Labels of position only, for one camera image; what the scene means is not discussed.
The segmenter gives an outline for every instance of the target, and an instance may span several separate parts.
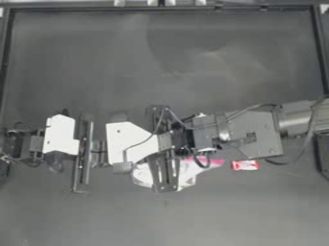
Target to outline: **wire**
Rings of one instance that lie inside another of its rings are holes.
[[[62,162],[50,162],[49,170],[53,173],[62,173],[65,171],[65,165]]]
[[[311,117],[310,128],[308,128],[308,132],[307,132],[304,144],[303,144],[303,147],[302,147],[302,150],[300,150],[300,153],[299,153],[296,159],[294,161],[288,161],[288,162],[280,162],[280,161],[276,161],[276,160],[265,159],[265,161],[269,162],[271,164],[275,164],[275,165],[288,165],[289,163],[296,163],[300,160],[300,158],[304,156],[306,151],[307,151],[307,149],[308,149],[308,147],[311,145],[312,139],[314,139],[314,129],[315,129],[315,124],[316,124],[316,119],[318,119],[319,106],[322,105],[322,103],[323,103],[323,101],[326,99],[327,98],[322,98],[312,105],[312,117]]]
[[[275,108],[276,108],[277,106],[279,106],[279,104],[257,104],[257,105],[253,105],[253,106],[245,108],[244,110],[235,112],[235,113],[228,117],[227,120],[231,121],[231,120],[236,119],[239,116],[241,116],[241,115],[243,115],[245,112],[248,112],[248,111],[257,110],[257,109],[265,108],[265,107],[275,107]]]
[[[157,134],[158,132],[158,129],[160,129],[160,126],[161,126],[161,122],[162,122],[162,119],[164,119],[164,115],[165,115],[165,108],[169,109],[168,107],[164,107],[162,111],[161,111],[161,115],[160,115],[160,119],[158,119],[158,123],[157,123],[157,126],[154,128],[154,131],[153,133],[150,134],[150,136],[140,143],[129,146],[125,150],[124,150],[124,160],[128,161],[128,150],[138,147],[140,145],[142,145],[144,143],[146,143],[152,138],[153,136]]]
[[[197,116],[197,114],[193,114],[189,117],[184,118],[181,121],[183,122],[191,121],[196,116]]]
[[[185,149],[188,150],[189,154],[193,157],[195,163],[203,168],[203,169],[209,169],[212,167],[212,159],[211,156],[207,155],[208,163],[207,165],[199,160],[199,156],[196,153],[193,153],[192,149],[185,146]]]
[[[14,127],[11,129],[7,130],[7,134],[31,134],[33,132],[35,132],[37,130],[33,130],[31,126],[22,122],[18,121],[18,123],[14,125]]]
[[[30,166],[30,167],[39,167],[42,164],[43,164],[43,162],[41,161],[41,162],[31,162],[31,161],[27,161],[29,159],[19,159],[19,158],[13,158],[11,156],[9,156],[5,152],[2,152],[2,155],[3,155],[3,157],[0,158],[2,160],[5,160],[5,161],[11,161],[11,162],[15,162],[15,163],[18,163],[18,164],[25,164],[25,165],[27,165],[27,166]]]
[[[252,110],[257,110],[260,108],[265,108],[265,107],[277,107],[279,105],[277,104],[259,104],[259,105],[253,105],[248,108],[245,108],[244,110],[241,111],[237,111],[235,112],[228,118],[227,118],[227,121],[231,121],[233,119],[236,119],[239,116],[241,116],[245,112],[248,111],[252,111]],[[170,114],[173,115],[173,117],[176,118],[176,120],[181,123],[181,125],[188,129],[188,130],[200,130],[200,129],[204,129],[204,128],[209,128],[209,127],[215,127],[217,126],[219,124],[217,123],[213,123],[213,124],[209,124],[209,125],[205,125],[205,126],[200,126],[200,127],[191,127],[188,126],[183,120],[180,119],[178,115],[176,114],[176,112],[168,108]]]

